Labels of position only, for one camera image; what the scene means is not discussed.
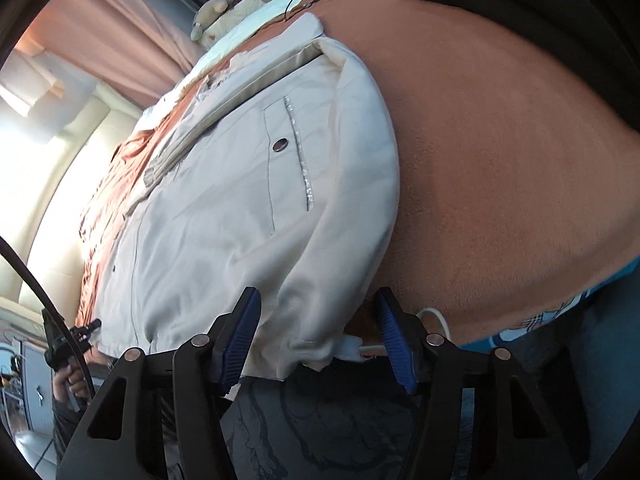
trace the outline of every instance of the hand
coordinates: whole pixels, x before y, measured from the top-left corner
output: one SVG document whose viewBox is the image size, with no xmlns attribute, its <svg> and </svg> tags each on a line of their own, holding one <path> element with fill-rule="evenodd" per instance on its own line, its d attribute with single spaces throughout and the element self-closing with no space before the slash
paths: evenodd
<svg viewBox="0 0 640 480">
<path fill-rule="evenodd" d="M 69 388 L 78 397 L 88 397 L 84 375 L 80 369 L 78 361 L 75 359 L 64 368 L 60 368 L 53 376 L 52 387 L 53 397 L 59 402 L 67 402 L 69 397 L 66 392 L 66 382 L 71 384 Z"/>
</svg>

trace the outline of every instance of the blue gripper pad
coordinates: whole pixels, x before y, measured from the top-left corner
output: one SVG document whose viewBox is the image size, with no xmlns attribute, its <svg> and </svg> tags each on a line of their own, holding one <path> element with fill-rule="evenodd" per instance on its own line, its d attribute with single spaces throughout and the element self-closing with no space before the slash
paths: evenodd
<svg viewBox="0 0 640 480">
<path fill-rule="evenodd" d="M 260 292 L 248 286 L 213 345 L 209 378 L 219 387 L 219 395 L 228 394 L 231 387 L 240 381 L 261 311 Z"/>
<path fill-rule="evenodd" d="M 406 314 L 388 287 L 380 288 L 374 297 L 374 315 L 378 330 L 385 342 L 386 354 L 391 361 L 396 381 L 409 395 L 416 393 L 418 377 L 416 365 L 421 355 L 421 345 L 412 345 L 412 332 L 407 326 Z"/>
</svg>

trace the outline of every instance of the jacket sleeve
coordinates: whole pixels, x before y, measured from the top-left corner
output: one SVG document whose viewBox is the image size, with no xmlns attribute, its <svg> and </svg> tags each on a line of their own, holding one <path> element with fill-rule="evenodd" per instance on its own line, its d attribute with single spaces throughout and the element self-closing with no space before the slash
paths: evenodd
<svg viewBox="0 0 640 480">
<path fill-rule="evenodd" d="M 58 465 L 65 455 L 66 446 L 69 445 L 74 431 L 84 415 L 84 410 L 74 412 L 62 402 L 53 399 L 53 445 L 56 448 L 56 460 Z"/>
</svg>

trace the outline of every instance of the snap button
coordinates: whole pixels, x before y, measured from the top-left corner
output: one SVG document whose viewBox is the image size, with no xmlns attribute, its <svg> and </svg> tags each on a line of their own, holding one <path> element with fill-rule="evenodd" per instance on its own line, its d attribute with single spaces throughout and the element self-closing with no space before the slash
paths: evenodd
<svg viewBox="0 0 640 480">
<path fill-rule="evenodd" d="M 276 140 L 273 143 L 273 151 L 274 152 L 281 152 L 282 150 L 284 150 L 289 144 L 289 141 L 287 139 L 279 139 Z"/>
</svg>

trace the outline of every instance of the curtain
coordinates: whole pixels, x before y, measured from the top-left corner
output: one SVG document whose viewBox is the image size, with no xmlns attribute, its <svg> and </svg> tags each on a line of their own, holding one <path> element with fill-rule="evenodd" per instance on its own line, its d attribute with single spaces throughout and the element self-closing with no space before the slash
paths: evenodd
<svg viewBox="0 0 640 480">
<path fill-rule="evenodd" d="M 16 48 L 28 52 L 34 44 L 142 108 L 155 104 L 204 53 L 144 0 L 51 0 Z"/>
</svg>

